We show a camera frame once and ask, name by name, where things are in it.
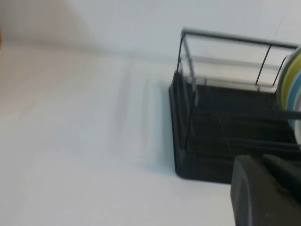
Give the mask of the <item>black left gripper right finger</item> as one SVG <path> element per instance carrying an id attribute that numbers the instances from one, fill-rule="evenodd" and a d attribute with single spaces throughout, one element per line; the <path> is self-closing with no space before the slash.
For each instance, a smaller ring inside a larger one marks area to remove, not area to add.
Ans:
<path id="1" fill-rule="evenodd" d="M 301 169 L 274 155 L 264 155 L 263 165 L 282 186 L 301 186 Z"/>

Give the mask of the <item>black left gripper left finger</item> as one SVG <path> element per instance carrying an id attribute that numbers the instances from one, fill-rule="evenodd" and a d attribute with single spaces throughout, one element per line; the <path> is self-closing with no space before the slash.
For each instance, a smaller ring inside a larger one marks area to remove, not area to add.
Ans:
<path id="1" fill-rule="evenodd" d="M 285 161 L 301 168 L 300 161 Z M 301 186 L 282 186 L 263 165 L 262 158 L 236 157 L 231 203 L 237 226 L 301 224 Z"/>

